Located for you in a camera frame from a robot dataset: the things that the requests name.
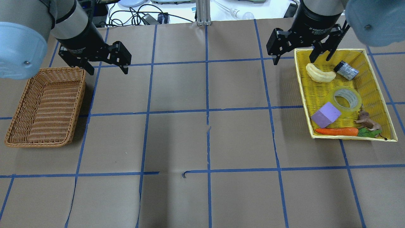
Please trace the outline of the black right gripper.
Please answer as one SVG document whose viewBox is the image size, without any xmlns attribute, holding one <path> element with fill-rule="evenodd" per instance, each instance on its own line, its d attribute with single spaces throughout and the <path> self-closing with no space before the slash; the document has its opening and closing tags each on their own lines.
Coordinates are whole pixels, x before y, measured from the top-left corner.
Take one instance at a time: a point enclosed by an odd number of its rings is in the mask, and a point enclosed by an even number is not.
<svg viewBox="0 0 405 228">
<path fill-rule="evenodd" d="M 276 66 L 281 56 L 298 47 L 314 45 L 309 59 L 317 58 L 329 51 L 326 61 L 330 61 L 340 42 L 350 29 L 347 22 L 343 27 L 337 24 L 343 13 L 342 2 L 300 2 L 292 26 L 288 31 L 275 28 L 266 44 L 267 53 Z"/>
</svg>

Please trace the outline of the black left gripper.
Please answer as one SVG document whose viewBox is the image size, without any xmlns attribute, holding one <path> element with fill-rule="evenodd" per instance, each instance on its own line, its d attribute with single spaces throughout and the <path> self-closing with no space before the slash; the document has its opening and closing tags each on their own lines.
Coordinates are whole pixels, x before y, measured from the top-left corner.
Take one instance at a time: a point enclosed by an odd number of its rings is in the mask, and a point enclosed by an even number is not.
<svg viewBox="0 0 405 228">
<path fill-rule="evenodd" d="M 60 43 L 58 55 L 70 67 L 84 69 L 94 75 L 91 61 L 102 61 L 118 66 L 123 74 L 128 74 L 132 55 L 126 46 L 116 41 L 112 45 L 104 42 L 93 23 L 87 23 L 84 30 L 72 38 L 57 38 Z"/>
</svg>

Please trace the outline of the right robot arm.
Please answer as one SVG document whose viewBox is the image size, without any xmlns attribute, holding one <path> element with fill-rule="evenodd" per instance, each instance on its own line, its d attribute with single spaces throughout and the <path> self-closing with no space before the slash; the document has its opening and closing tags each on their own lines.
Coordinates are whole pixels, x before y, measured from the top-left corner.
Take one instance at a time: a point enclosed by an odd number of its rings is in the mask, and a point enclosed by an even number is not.
<svg viewBox="0 0 405 228">
<path fill-rule="evenodd" d="M 328 52 L 329 61 L 349 29 L 368 46 L 383 47 L 404 41 L 403 0 L 301 0 L 292 26 L 275 28 L 266 44 L 274 65 L 286 52 L 313 47 L 309 59 Z"/>
</svg>

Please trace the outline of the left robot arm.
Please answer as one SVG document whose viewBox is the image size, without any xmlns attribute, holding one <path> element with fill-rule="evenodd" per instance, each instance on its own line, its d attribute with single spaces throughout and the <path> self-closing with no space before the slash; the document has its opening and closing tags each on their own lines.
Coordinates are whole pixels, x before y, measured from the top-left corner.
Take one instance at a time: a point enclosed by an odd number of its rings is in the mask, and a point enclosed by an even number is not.
<svg viewBox="0 0 405 228">
<path fill-rule="evenodd" d="M 68 66 L 93 75 L 91 62 L 105 62 L 128 74 L 130 52 L 120 41 L 108 45 L 77 0 L 2 0 L 1 78 L 33 78 L 47 54 L 50 35 L 60 43 L 59 56 Z"/>
</svg>

